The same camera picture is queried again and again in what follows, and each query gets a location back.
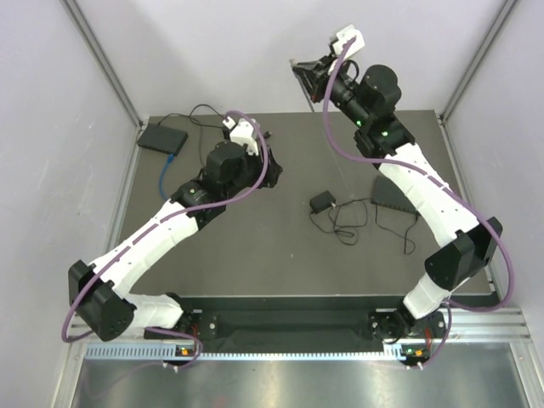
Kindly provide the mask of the black power adapter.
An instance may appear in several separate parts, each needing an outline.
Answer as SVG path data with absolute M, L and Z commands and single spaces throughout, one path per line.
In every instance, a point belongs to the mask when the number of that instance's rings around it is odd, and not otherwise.
M 313 214 L 322 213 L 334 206 L 336 206 L 336 198 L 329 190 L 325 190 L 309 200 L 309 207 Z

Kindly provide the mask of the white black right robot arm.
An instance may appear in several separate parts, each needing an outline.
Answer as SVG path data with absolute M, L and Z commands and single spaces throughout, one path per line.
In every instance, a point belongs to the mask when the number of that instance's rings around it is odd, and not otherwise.
M 395 115 L 401 97 L 398 77 L 385 65 L 370 66 L 360 80 L 334 55 L 292 64 L 309 99 L 334 104 L 356 127 L 360 158 L 372 163 L 425 220 L 439 245 L 425 273 L 394 311 L 402 335 L 414 337 L 428 316 L 502 251 L 502 225 L 484 219 L 452 192 L 425 158 L 413 135 Z

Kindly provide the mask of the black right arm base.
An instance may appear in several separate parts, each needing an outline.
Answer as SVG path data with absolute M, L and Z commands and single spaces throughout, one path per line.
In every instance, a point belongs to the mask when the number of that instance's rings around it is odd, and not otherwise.
M 371 311 L 368 314 L 374 338 L 391 343 L 393 340 L 442 338 L 445 335 L 444 315 L 435 311 L 420 320 L 406 320 L 397 311 Z

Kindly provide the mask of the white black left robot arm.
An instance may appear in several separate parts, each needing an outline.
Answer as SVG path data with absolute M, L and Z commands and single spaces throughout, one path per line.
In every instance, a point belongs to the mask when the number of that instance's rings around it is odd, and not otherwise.
M 136 295 L 137 281 L 180 242 L 208 226 L 248 192 L 273 188 L 282 168 L 270 147 L 224 141 L 208 154 L 196 178 L 182 184 L 143 226 L 91 263 L 68 270 L 70 315 L 104 342 L 129 329 L 166 329 L 183 337 L 193 318 L 175 294 Z

